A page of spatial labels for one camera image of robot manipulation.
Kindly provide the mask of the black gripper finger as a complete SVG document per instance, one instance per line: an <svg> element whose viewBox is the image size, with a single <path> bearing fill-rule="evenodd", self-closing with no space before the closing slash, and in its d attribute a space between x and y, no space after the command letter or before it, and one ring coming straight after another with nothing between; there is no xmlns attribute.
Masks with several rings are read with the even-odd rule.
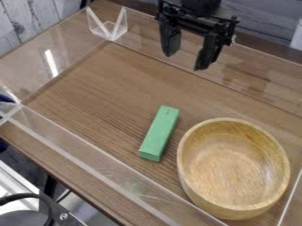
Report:
<svg viewBox="0 0 302 226"><path fill-rule="evenodd" d="M197 62L194 70L206 70L209 66L217 61L222 50L222 41L218 33L209 33L205 36L204 48L197 55Z"/></svg>
<svg viewBox="0 0 302 226"><path fill-rule="evenodd" d="M181 48L181 27L169 19L161 19L159 33L163 53L168 57L172 57Z"/></svg>

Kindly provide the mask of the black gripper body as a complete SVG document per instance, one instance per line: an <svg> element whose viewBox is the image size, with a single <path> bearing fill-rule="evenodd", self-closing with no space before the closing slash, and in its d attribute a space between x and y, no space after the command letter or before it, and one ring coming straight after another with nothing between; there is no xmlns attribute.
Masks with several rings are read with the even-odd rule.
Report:
<svg viewBox="0 0 302 226"><path fill-rule="evenodd" d="M158 0L157 20L169 19L182 30L206 36L218 33L224 45L236 39L238 16L226 12L222 0Z"/></svg>

